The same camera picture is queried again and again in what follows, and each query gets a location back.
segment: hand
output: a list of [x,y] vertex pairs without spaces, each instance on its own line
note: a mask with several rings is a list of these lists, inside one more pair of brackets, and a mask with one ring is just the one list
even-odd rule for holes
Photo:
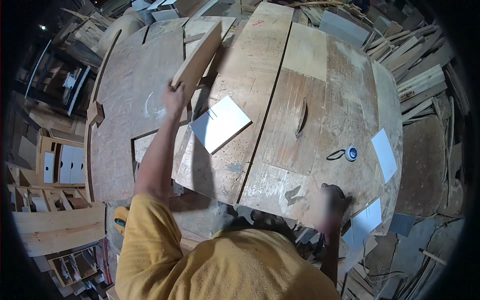
[[343,213],[345,211],[345,196],[336,185],[322,184],[310,202],[307,218],[313,227],[328,235],[340,230]]
[[185,99],[183,93],[184,88],[185,84],[181,83],[180,86],[175,89],[172,87],[172,80],[168,80],[162,95],[162,102],[165,104],[169,118],[179,119],[183,109],[187,106],[190,99]]

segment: tape measure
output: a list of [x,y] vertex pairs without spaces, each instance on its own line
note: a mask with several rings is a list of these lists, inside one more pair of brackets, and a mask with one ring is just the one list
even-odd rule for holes
[[[336,155],[337,153],[340,153],[340,152],[341,152],[341,154],[339,156],[333,157],[334,155]],[[348,161],[355,161],[355,159],[357,159],[357,156],[358,156],[358,151],[354,146],[350,145],[350,146],[348,146],[348,148],[346,150],[345,149],[340,149],[338,151],[333,152],[332,154],[327,156],[327,160],[336,160],[336,159],[341,158],[342,155],[345,155],[345,158]]]

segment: black strap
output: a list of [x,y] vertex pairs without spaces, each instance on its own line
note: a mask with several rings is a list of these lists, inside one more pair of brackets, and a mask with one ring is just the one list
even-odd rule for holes
[[[337,153],[339,153],[339,152],[342,153],[342,154],[340,154],[339,157],[332,158],[332,156],[334,156],[335,154],[337,154]],[[333,152],[333,153],[330,154],[329,156],[327,156],[327,160],[336,160],[336,159],[339,159],[339,158],[342,157],[343,154],[345,154],[345,149],[340,149],[340,150],[338,150],[338,151]]]

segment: workbench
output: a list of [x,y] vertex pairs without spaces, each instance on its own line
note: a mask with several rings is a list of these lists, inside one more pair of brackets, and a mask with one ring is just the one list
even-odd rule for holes
[[[292,15],[291,8],[260,3],[242,33],[237,33],[219,74],[205,72],[216,78],[211,88],[195,92],[194,112],[201,113],[230,96],[252,124],[213,155],[188,125],[181,126],[172,178],[210,198],[289,217],[306,226],[312,225],[306,212],[316,190],[323,182],[336,184],[352,200],[347,217],[381,199],[382,225],[374,234],[384,235],[394,212],[402,167],[395,81],[364,52],[315,28],[292,23]],[[209,18],[215,17],[189,20],[185,37],[208,31],[208,22],[213,25],[217,20]],[[150,26],[144,45],[146,28],[120,43],[106,67],[97,98],[105,120],[92,127],[91,138],[89,168],[95,201],[132,197],[135,162],[141,162],[163,122],[162,88],[180,66],[162,67],[162,58],[152,63],[150,57],[159,52],[170,55],[183,46],[182,21],[165,22]],[[191,26],[195,22],[203,28]],[[222,19],[222,34],[232,22]],[[231,38],[223,44],[228,47]],[[142,62],[145,54],[139,53],[147,47],[152,47],[151,54]],[[182,63],[179,58],[174,61]],[[148,71],[139,71],[138,66]],[[297,138],[304,101],[305,123]],[[147,111],[154,117],[146,117]],[[387,183],[371,142],[382,128],[397,164]],[[358,149],[356,161],[326,160],[349,145]]]

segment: yellow shirt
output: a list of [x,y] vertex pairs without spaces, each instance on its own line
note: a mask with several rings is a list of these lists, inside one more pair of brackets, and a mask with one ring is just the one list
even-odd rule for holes
[[279,233],[220,231],[186,256],[180,239],[168,208],[135,196],[117,268],[120,299],[340,299],[333,282]]

